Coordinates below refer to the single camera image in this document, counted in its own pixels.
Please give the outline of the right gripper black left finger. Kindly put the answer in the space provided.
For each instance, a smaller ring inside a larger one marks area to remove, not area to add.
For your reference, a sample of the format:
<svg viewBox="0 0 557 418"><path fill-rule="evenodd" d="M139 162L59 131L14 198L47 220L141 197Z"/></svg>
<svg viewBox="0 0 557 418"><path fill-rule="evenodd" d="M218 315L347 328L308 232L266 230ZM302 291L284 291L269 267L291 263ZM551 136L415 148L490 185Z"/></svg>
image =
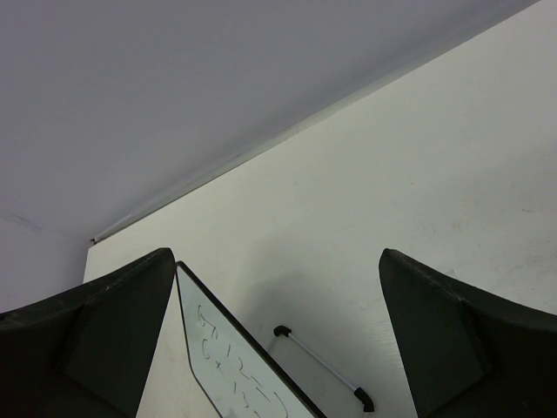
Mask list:
<svg viewBox="0 0 557 418"><path fill-rule="evenodd" d="M3 417L134 417L171 296L159 248L1 315Z"/></svg>

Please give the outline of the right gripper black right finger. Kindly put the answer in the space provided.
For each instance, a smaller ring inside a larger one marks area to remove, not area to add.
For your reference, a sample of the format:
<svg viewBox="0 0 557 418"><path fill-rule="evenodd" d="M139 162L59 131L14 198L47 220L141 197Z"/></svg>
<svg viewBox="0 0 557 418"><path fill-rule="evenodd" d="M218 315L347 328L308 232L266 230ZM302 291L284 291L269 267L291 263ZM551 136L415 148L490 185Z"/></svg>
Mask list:
<svg viewBox="0 0 557 418"><path fill-rule="evenodd" d="M556 317L393 249L379 280L420 417L554 417Z"/></svg>

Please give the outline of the small black-framed whiteboard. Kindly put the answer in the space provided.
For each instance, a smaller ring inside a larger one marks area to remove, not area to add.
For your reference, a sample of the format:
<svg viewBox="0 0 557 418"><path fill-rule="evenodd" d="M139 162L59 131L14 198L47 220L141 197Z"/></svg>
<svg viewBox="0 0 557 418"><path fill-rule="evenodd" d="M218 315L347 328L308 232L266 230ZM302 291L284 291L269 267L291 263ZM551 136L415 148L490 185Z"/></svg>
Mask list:
<svg viewBox="0 0 557 418"><path fill-rule="evenodd" d="M176 278L190 369L220 417L325 415L182 261Z"/></svg>

